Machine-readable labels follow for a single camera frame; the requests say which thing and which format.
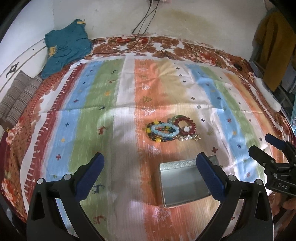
bracelet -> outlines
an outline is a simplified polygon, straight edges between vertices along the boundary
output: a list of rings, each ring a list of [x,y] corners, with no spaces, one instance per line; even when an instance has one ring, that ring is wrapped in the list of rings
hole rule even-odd
[[[179,127],[172,123],[154,121],[147,125],[146,133],[155,142],[167,142],[175,140],[180,133]]]
[[[174,124],[175,126],[179,127],[179,137],[178,140],[179,141],[187,141],[187,140],[199,140],[200,137],[198,134],[196,134],[196,125],[193,122],[193,120],[191,120],[189,117],[186,117],[184,115],[176,115],[174,116],[172,119],[168,120],[169,122],[171,122],[172,124]],[[187,126],[180,128],[179,126],[179,122],[180,121],[185,121],[187,123]]]

blue gripper pad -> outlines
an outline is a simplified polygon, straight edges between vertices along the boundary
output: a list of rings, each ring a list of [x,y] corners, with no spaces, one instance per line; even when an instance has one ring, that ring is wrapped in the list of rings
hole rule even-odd
[[[197,155],[196,166],[202,178],[204,179],[213,198],[215,200],[223,202],[226,198],[225,185],[223,181],[217,176],[215,170],[213,169],[214,165],[211,163],[209,158],[203,152]]]
[[[103,168],[104,156],[101,153],[96,153],[88,164],[78,168],[76,172],[81,169],[83,170],[83,173],[75,187],[75,199],[77,201],[85,200],[87,198]]]
[[[284,150],[286,148],[286,142],[285,141],[277,139],[275,136],[273,136],[271,134],[266,134],[265,140],[269,144],[272,144],[274,147],[276,147],[279,150]]]

white wall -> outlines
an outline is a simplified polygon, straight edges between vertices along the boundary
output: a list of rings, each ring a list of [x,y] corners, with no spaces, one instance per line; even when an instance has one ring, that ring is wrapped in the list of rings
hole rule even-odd
[[[54,25],[61,29],[80,18],[89,38],[128,34],[148,6],[148,0],[53,0]],[[171,0],[159,4],[148,32],[204,42],[249,60],[265,14],[264,0]]]
[[[53,0],[32,0],[20,12],[0,43],[0,73],[54,28]]]

bedsheet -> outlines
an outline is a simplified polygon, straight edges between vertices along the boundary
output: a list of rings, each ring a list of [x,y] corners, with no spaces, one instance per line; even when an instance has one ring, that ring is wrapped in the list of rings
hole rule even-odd
[[[205,152],[227,174],[266,182],[248,148],[256,145],[283,162],[265,134],[295,143],[288,121],[269,108],[239,57],[164,36],[144,37],[134,47],[132,36],[93,44],[91,55],[44,80],[8,133],[1,191],[24,220],[39,177],[59,180],[101,152],[105,167],[81,206],[106,240],[195,240],[219,202],[210,196],[163,208],[153,178],[160,163]],[[146,124],[175,115],[190,117],[201,139],[148,138]],[[64,211],[62,217],[70,229]]]

wall stain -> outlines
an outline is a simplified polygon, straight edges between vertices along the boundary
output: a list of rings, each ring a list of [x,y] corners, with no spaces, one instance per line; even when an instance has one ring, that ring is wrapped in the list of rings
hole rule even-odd
[[[157,34],[204,43],[213,43],[219,38],[219,29],[213,22],[189,12],[160,9],[153,21]]]

